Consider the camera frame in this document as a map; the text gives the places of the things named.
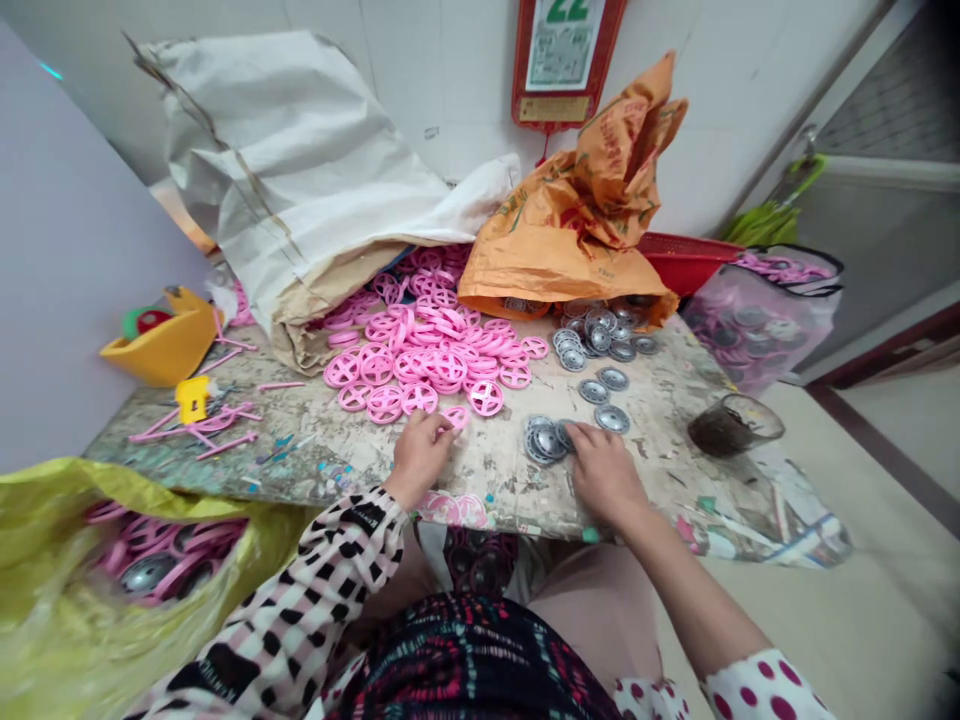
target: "floor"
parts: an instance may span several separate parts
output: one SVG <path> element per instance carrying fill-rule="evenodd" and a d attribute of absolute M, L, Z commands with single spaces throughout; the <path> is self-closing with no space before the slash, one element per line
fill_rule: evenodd
<path fill-rule="evenodd" d="M 960 366 L 838 391 L 854 410 L 960 500 L 960 445 L 937 428 L 960 423 Z"/>
<path fill-rule="evenodd" d="M 942 717 L 957 691 L 944 672 L 960 668 L 960 542 L 802 388 L 779 384 L 763 400 L 857 550 L 822 571 L 704 565 L 838 718 Z M 694 717 L 710 717 L 662 607 L 660 632 L 667 674 L 697 705 Z"/>

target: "red calendar frame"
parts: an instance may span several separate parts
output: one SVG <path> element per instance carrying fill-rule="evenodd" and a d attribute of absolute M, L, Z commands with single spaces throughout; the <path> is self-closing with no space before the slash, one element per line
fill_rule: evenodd
<path fill-rule="evenodd" d="M 511 101 L 511 115 L 517 125 L 549 135 L 581 127 L 596 114 L 626 6 L 627 0 L 605 0 L 586 88 L 531 92 L 526 83 L 536 0 L 520 0 Z"/>

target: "glass cup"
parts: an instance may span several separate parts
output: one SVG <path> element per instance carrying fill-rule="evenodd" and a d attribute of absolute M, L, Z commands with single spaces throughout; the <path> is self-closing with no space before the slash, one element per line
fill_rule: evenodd
<path fill-rule="evenodd" d="M 707 455 L 735 457 L 786 432 L 776 413 L 746 395 L 731 393 L 695 417 L 687 434 Z"/>

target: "toy wheel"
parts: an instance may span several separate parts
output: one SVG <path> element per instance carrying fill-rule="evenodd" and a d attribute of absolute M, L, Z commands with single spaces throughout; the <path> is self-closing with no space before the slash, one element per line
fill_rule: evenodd
<path fill-rule="evenodd" d="M 172 312 L 156 305 L 131 310 L 123 319 L 123 336 L 133 342 L 172 317 Z"/>

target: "orange plastic bag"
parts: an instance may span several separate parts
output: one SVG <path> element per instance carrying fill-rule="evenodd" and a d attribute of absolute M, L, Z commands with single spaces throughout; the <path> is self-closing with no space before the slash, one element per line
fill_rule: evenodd
<path fill-rule="evenodd" d="M 668 102 L 674 52 L 634 80 L 580 131 L 576 150 L 555 154 L 528 176 L 477 235 L 460 280 L 475 310 L 532 319 L 503 306 L 508 297 L 546 303 L 656 295 L 648 322 L 661 327 L 677 296 L 636 250 L 650 225 L 657 158 L 687 112 Z"/>

